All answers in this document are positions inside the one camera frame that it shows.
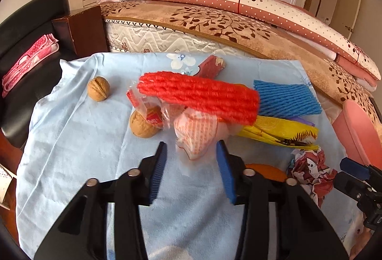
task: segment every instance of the polka dot comforter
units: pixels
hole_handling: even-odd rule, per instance
[[[304,9],[280,0],[161,0],[184,4],[202,5],[226,10],[262,20],[310,39],[339,54],[357,67],[365,70],[372,78],[381,80],[374,61],[361,48],[347,40]]]

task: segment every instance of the walnut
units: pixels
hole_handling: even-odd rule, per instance
[[[160,131],[159,128],[147,122],[137,110],[134,110],[131,115],[129,125],[132,133],[141,138],[153,137]]]
[[[87,94],[97,102],[105,100],[110,91],[110,85],[103,77],[95,77],[87,84]]]

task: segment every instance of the yellow plastic bag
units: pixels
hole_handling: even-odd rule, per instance
[[[318,149],[318,145],[314,144],[318,136],[316,127],[274,117],[257,116],[253,126],[244,126],[238,135],[275,146]]]

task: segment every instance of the wooden cabinet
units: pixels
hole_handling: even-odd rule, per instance
[[[353,32],[361,0],[338,0],[330,27],[349,39]]]
[[[52,24],[60,43],[78,57],[108,51],[100,6],[72,11]]]

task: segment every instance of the pink polka dot cloth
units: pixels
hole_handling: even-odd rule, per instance
[[[361,48],[319,19],[280,0],[161,0],[226,10],[276,25],[337,53],[375,80],[381,80],[376,64]]]
[[[28,51],[26,51],[12,66],[10,71],[3,76],[1,85],[3,86],[3,98],[20,81],[20,79],[39,62],[59,49],[58,40],[53,34],[43,35],[37,40]]]

